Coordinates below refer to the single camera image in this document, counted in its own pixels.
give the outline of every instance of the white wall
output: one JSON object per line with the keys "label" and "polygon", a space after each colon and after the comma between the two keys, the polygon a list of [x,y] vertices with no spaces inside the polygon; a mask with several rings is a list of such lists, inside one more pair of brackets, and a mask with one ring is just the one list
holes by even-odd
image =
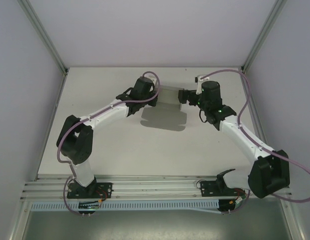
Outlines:
{"label": "white wall", "polygon": [[16,0],[0,0],[0,240],[36,173],[62,76]]}
{"label": "white wall", "polygon": [[[288,0],[248,75],[269,143],[310,168],[310,0]],[[290,186],[310,196],[310,177],[293,166]],[[310,239],[310,203],[298,207]]]}
{"label": "white wall", "polygon": [[67,67],[237,67],[275,0],[30,2]]}

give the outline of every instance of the white panel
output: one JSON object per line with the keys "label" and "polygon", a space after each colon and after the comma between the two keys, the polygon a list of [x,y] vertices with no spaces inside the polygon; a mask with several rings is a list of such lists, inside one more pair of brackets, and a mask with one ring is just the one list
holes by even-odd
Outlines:
{"label": "white panel", "polygon": [[62,76],[16,0],[0,1],[0,240],[34,178]]}
{"label": "white panel", "polygon": [[[269,143],[310,168],[310,0],[287,1],[249,77]],[[290,172],[296,198],[310,197],[310,176]],[[310,239],[310,202],[298,207]]]}
{"label": "white panel", "polygon": [[68,67],[244,64],[275,0],[31,0]]}
{"label": "white panel", "polygon": [[[56,159],[56,141],[66,117],[87,115],[110,103],[145,71],[158,74],[163,85],[196,89],[194,77],[219,68],[70,68],[56,112],[39,174],[71,174],[68,164]],[[212,76],[221,85],[223,102],[239,112],[245,102],[239,75]],[[183,105],[187,124],[183,131],[144,127],[142,110],[94,133],[90,164],[100,175],[216,175],[249,161],[236,145],[213,126],[203,124],[199,109]],[[252,130],[248,110],[243,122]]]}

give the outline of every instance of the black mounting plate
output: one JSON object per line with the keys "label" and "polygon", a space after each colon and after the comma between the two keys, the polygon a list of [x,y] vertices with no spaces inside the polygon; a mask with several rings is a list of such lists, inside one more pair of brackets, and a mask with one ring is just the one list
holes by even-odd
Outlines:
{"label": "black mounting plate", "polygon": [[225,188],[220,192],[216,181],[201,181],[200,191],[202,197],[236,197],[238,194],[231,188]]}
{"label": "black mounting plate", "polygon": [[100,199],[100,195],[102,196],[107,194],[107,198],[111,198],[111,193],[113,191],[113,184],[111,182],[97,182],[96,188],[92,194],[88,194],[88,191],[81,190],[78,188],[78,184],[70,183],[69,190],[67,193],[68,199]]}

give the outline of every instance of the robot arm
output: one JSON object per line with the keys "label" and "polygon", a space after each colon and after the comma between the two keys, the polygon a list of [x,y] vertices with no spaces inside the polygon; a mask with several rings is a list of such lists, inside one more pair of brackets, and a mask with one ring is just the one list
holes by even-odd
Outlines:
{"label": "robot arm", "polygon": [[66,118],[57,140],[57,146],[59,146],[62,137],[73,125],[88,119],[88,121],[80,124],[67,135],[61,147],[61,153],[71,162],[71,168],[74,171],[78,187],[84,188],[88,192],[94,191],[93,185],[96,179],[89,164],[94,132],[110,123],[133,115],[146,105],[156,106],[157,97],[148,102],[137,102],[147,100],[156,94],[155,83],[154,79],[140,77],[134,87],[118,95],[108,106],[87,116],[75,117],[71,115]]}
{"label": "robot arm", "polygon": [[[228,169],[217,175],[216,184],[220,193],[227,189],[241,188],[251,190],[257,197],[263,198],[287,187],[289,185],[288,162],[268,154],[243,134],[237,123],[236,112],[222,104],[219,83],[200,77],[196,78],[195,82],[198,84],[197,90],[179,91],[180,103],[189,102],[191,106],[198,106],[205,113],[204,122],[214,125],[218,131],[226,134],[251,162],[248,168]],[[258,144],[287,157],[284,151],[274,151],[249,131],[242,122],[240,124]]]}

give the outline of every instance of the white table surface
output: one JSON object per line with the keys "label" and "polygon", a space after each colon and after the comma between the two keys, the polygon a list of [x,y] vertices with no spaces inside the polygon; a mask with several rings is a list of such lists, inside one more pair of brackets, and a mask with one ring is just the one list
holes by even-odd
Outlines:
{"label": "white table surface", "polygon": [[[109,104],[133,87],[145,71],[154,71],[165,86],[195,89],[194,77],[221,68],[181,67],[72,67],[70,68],[48,138],[39,174],[71,174],[68,164],[56,159],[56,141],[69,115],[81,117]],[[245,102],[239,75],[223,72],[210,78],[221,85],[223,103],[237,113]],[[213,176],[224,170],[249,165],[228,139],[198,117],[199,109],[184,104],[186,128],[171,131],[140,124],[140,110],[94,133],[90,164],[96,175]],[[247,109],[242,121],[252,131]]]}

